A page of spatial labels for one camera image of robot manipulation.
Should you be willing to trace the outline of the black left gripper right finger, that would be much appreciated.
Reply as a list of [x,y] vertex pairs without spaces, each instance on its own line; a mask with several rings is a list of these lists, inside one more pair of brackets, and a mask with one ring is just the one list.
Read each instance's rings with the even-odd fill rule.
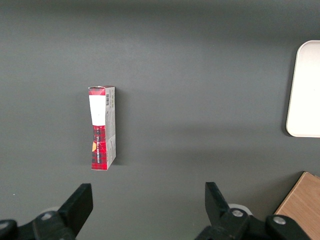
[[249,215],[244,210],[230,208],[214,182],[205,183],[205,210],[210,225],[197,240],[240,240],[249,229]]

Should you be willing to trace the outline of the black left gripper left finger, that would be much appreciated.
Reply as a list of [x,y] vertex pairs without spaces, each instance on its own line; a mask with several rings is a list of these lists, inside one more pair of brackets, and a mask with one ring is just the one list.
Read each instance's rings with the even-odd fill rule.
[[93,210],[92,185],[82,183],[57,211],[32,221],[36,240],[74,240]]

